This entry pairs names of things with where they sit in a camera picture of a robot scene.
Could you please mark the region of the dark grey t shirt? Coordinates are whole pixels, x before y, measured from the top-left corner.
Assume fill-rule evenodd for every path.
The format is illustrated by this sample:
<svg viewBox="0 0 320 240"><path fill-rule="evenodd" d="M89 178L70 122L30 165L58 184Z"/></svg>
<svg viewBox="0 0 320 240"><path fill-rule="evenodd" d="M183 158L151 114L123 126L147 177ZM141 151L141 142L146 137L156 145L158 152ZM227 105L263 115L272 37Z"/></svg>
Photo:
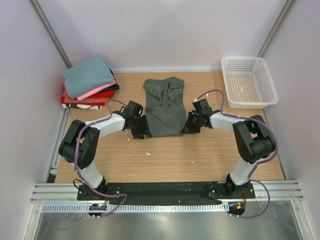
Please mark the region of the dark grey t shirt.
<svg viewBox="0 0 320 240"><path fill-rule="evenodd" d="M184 106L184 80L177 77L147 79L145 115L149 133L157 137L181 137L187 118Z"/></svg>

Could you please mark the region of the folded red t shirt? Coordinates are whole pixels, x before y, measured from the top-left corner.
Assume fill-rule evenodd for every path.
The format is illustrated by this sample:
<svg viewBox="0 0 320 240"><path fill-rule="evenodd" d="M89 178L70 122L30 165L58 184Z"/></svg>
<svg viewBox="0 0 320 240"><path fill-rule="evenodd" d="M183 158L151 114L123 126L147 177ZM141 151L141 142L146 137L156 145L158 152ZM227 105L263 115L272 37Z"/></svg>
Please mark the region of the folded red t shirt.
<svg viewBox="0 0 320 240"><path fill-rule="evenodd" d="M96 93L89 97L86 97L83 100L78 100L77 98L71 99L68 95L67 91L64 90L63 95L60 97L61 104L81 104L81 105L96 105L96 106L104 106L105 100L110 99L114 96L115 91L110 90L102 93Z"/></svg>

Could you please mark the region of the aluminium front frame rail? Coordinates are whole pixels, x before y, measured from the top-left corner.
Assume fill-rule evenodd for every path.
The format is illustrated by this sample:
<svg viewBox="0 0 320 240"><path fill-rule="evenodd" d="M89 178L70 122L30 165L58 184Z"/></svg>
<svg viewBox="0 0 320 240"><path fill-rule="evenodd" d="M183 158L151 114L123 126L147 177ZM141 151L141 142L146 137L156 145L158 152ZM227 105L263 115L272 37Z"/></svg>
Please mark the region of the aluminium front frame rail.
<svg viewBox="0 0 320 240"><path fill-rule="evenodd" d="M296 180L267 180L253 183L255 196L259 201L267 199L268 190L272 201L303 201L303 193ZM33 189L31 203L72 203L78 190L72 183L37 183Z"/></svg>

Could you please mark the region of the folded pink t shirt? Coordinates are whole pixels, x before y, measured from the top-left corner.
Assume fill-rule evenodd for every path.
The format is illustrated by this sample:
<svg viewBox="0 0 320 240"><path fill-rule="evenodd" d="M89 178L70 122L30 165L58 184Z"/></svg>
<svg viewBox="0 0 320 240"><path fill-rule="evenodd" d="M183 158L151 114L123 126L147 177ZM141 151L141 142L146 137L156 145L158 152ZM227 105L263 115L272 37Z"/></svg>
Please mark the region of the folded pink t shirt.
<svg viewBox="0 0 320 240"><path fill-rule="evenodd" d="M90 90L90 91L78 96L76 99L82 101L82 100L84 100L86 98L89 98L90 96L92 96L94 94L100 93L103 89L105 89L107 87L110 87L110 86L114 85L115 83L116 83L116 80L114 80L112 82L109 82L109 83L106 83L106 84L104 84L102 86L94 88L94 89L92 89L92 90Z"/></svg>

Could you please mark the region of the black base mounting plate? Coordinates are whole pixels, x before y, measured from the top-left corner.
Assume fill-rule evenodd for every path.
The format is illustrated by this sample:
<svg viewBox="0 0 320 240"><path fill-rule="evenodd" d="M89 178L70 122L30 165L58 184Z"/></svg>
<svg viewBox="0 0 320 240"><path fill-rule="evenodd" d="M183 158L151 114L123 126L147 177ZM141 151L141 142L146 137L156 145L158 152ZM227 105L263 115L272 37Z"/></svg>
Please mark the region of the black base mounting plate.
<svg viewBox="0 0 320 240"><path fill-rule="evenodd" d="M232 192L224 182L145 182L108 183L103 194L127 194L125 205L132 206L200 206L218 205L222 200L256 197L253 185Z"/></svg>

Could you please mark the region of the folded white patterned t shirt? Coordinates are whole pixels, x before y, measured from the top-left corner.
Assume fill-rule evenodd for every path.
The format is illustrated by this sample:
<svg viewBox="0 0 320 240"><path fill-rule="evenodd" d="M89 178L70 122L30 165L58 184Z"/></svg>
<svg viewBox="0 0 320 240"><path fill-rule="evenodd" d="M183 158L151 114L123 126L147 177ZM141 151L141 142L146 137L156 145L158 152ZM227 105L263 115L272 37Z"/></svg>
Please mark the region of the folded white patterned t shirt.
<svg viewBox="0 0 320 240"><path fill-rule="evenodd" d="M101 110L105 102L60 102L64 109Z"/></svg>

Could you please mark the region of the white plastic mesh basket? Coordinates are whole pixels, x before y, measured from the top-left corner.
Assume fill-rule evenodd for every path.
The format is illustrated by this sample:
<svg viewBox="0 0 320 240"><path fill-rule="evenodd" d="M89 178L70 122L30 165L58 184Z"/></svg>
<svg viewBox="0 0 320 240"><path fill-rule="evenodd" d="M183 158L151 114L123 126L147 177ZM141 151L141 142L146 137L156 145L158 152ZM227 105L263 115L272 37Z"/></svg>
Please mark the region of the white plastic mesh basket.
<svg viewBox="0 0 320 240"><path fill-rule="evenodd" d="M221 69L230 108L263 109L278 103L277 91L262 57L226 56Z"/></svg>

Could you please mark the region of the folded black t shirt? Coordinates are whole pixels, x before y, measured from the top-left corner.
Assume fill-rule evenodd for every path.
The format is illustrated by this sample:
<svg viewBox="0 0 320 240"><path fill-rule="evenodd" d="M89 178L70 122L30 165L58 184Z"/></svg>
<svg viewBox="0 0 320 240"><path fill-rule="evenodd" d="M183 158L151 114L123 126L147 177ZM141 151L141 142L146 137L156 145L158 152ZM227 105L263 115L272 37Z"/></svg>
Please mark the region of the folded black t shirt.
<svg viewBox="0 0 320 240"><path fill-rule="evenodd" d="M109 69L109 70L110 70L110 72L111 72L114 80L116 80L116 77L115 77L113 71L112 71L111 69ZM120 89L120 86L118 85L117 82L115 82L115 84L113 84L113 85L111 85L111 86L109 86L109 87L104 88L104 89L102 90L102 92L115 91L115 90L119 90L119 89Z"/></svg>

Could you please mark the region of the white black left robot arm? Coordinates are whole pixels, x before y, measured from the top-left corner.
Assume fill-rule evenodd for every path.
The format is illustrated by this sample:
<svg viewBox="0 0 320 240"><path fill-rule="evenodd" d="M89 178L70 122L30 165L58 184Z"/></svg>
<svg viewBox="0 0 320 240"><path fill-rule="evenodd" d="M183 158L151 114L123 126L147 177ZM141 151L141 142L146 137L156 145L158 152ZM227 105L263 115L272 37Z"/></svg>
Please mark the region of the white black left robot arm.
<svg viewBox="0 0 320 240"><path fill-rule="evenodd" d="M115 132L130 130L134 139L143 139L148 132L143 106L129 101L120 110L111 111L106 117L92 121L76 119L70 124L58 154L73 165L74 171L89 188L93 199L101 200L106 194L107 183L99 173L95 155L99 140Z"/></svg>

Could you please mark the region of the folded teal t shirt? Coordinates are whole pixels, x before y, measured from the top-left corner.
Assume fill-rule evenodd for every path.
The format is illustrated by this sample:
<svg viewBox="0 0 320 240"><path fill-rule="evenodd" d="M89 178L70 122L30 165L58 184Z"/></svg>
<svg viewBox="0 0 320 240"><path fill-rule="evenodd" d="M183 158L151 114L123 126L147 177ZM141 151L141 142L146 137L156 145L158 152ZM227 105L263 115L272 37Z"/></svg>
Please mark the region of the folded teal t shirt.
<svg viewBox="0 0 320 240"><path fill-rule="evenodd" d="M109 65L100 54L95 54L75 66L61 72L65 89L71 99L82 98L97 88L106 88L116 83Z"/></svg>

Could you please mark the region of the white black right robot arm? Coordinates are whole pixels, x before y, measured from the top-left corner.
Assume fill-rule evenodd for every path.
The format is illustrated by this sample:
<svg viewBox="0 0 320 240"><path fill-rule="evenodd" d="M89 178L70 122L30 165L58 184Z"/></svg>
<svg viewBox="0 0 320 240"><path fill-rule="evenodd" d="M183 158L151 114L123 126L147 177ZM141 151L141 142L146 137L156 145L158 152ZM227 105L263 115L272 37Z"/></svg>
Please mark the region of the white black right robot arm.
<svg viewBox="0 0 320 240"><path fill-rule="evenodd" d="M275 133L260 115L236 116L220 110L212 110L206 99L195 100L194 110L188 113L184 134L196 134L202 127L233 133L240 160L227 175L225 192L237 198L250 182L258 165L271 161L279 150Z"/></svg>

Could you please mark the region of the right aluminium frame post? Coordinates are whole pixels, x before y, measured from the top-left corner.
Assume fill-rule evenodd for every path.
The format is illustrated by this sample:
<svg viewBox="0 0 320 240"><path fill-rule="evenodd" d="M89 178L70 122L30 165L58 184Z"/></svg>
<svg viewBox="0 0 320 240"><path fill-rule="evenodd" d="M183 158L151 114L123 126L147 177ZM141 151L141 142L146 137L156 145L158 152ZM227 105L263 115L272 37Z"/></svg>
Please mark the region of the right aluminium frame post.
<svg viewBox="0 0 320 240"><path fill-rule="evenodd" d="M268 32L262 46L260 47L257 57L263 58L268 49L271 47L272 43L276 39L276 36L280 32L284 22L286 21L287 17L289 16L290 12L294 8L297 0L286 0L283 7L281 8L279 14L277 15L270 31Z"/></svg>

